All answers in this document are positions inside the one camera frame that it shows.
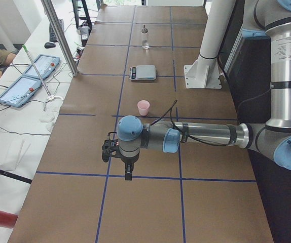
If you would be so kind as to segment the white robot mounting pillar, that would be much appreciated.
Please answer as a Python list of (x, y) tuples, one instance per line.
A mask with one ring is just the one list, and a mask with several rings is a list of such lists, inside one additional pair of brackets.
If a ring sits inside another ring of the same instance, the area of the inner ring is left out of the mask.
[(212, 2), (198, 59), (184, 66), (187, 89), (222, 88), (217, 58), (235, 3), (235, 0)]

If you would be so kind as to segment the black keyboard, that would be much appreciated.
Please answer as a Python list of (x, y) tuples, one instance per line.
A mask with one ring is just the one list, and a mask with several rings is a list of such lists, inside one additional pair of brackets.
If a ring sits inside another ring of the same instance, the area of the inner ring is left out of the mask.
[(57, 37), (51, 24), (49, 24), (49, 42), (56, 43)]

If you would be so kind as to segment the aluminium frame post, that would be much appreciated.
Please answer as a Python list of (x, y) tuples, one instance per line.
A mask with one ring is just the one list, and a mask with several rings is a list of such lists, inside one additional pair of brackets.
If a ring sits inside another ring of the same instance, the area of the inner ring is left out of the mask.
[(53, 4), (51, 1), (48, 0), (41, 0), (41, 3), (44, 7), (45, 13), (49, 19), (49, 22), (55, 32), (56, 38), (58, 40), (58, 43), (60, 45), (60, 48), (62, 50), (62, 53), (65, 57), (65, 60), (70, 68), (70, 71), (72, 73), (73, 77), (76, 77), (79, 73), (77, 65), (71, 55), (71, 51), (69, 49), (69, 45), (67, 43), (67, 40), (65, 38), (64, 32), (59, 24), (56, 11), (53, 7)]

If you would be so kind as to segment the blue teach pendant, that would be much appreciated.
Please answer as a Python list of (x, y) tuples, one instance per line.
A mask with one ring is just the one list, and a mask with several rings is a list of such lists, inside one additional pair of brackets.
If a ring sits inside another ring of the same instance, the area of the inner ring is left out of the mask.
[[(34, 60), (34, 64), (43, 80), (46, 80), (50, 76), (50, 74), (55, 70), (59, 63), (59, 57), (42, 54), (38, 55)], [(36, 70), (32, 65), (27, 67), (27, 69), (23, 72), (23, 75), (39, 79), (39, 76), (37, 75)]]
[(39, 79), (20, 76), (0, 95), (0, 104), (19, 108), (29, 101), (41, 84)]

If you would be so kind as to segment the pink plastic cup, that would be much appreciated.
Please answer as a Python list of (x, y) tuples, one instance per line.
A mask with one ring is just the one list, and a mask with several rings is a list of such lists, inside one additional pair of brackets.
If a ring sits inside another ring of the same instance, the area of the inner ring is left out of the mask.
[(150, 103), (147, 100), (140, 100), (137, 103), (138, 112), (141, 116), (147, 116), (150, 109)]

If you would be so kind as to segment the grey digital kitchen scale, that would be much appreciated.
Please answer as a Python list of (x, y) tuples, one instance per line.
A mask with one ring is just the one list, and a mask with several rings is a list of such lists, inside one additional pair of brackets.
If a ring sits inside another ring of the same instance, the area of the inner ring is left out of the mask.
[(154, 65), (138, 65), (130, 67), (129, 79), (135, 80), (155, 80), (156, 68)]

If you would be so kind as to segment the upper blue teach pendant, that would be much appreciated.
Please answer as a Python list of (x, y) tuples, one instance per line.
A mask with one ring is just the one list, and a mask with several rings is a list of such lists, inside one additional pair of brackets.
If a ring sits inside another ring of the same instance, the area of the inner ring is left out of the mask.
[[(42, 54), (38, 55), (34, 60), (34, 64), (43, 80), (46, 80), (50, 76), (50, 74), (55, 70), (59, 63), (59, 57)], [(27, 67), (27, 69), (23, 72), (23, 75), (39, 79), (39, 76), (37, 75), (36, 70), (32, 65)]]

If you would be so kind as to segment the black computer mouse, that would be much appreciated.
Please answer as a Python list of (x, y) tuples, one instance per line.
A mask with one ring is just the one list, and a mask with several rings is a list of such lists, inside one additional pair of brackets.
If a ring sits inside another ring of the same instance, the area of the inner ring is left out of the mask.
[(44, 48), (45, 49), (50, 49), (50, 48), (55, 48), (56, 47), (56, 44), (55, 43), (52, 43), (52, 42), (46, 42), (44, 44)]

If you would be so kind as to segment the lower blue teach pendant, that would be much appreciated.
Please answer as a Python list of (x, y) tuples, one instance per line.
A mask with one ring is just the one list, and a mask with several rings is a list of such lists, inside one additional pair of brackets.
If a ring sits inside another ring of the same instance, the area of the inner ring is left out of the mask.
[(41, 84), (39, 79), (20, 76), (0, 95), (0, 104), (19, 108), (29, 101)]

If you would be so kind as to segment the metal rod green tip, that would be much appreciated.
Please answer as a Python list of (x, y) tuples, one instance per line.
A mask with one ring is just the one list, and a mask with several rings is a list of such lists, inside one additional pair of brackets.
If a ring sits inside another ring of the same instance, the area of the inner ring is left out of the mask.
[(36, 67), (36, 65), (35, 65), (35, 63), (34, 63), (32, 57), (31, 57), (31, 55), (29, 54), (29, 51), (27, 50), (27, 48), (26, 48), (25, 45), (22, 45), (22, 47), (23, 47), (25, 53), (27, 54), (27, 56), (28, 56), (28, 58), (29, 58), (29, 60), (30, 60), (30, 62), (31, 62), (31, 64), (32, 64), (33, 68), (35, 69), (35, 71), (36, 71), (36, 73), (37, 73), (37, 75), (38, 75), (40, 81), (42, 82), (42, 85), (43, 85), (44, 89), (46, 90), (46, 93), (47, 93), (47, 95), (48, 95), (47, 99), (48, 99), (49, 101), (53, 100), (53, 99), (54, 99), (54, 96), (50, 93), (50, 91), (48, 90), (46, 84), (44, 83), (42, 76), (40, 75), (40, 73), (39, 73), (39, 71), (38, 71), (38, 69), (37, 69), (37, 67)]

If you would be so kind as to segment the clear glass sauce bottle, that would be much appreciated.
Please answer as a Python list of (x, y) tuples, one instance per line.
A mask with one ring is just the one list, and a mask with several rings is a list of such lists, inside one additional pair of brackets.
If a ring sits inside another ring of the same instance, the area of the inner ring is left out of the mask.
[(146, 25), (143, 25), (143, 28), (141, 30), (141, 46), (143, 49), (149, 48), (149, 31), (146, 28)]

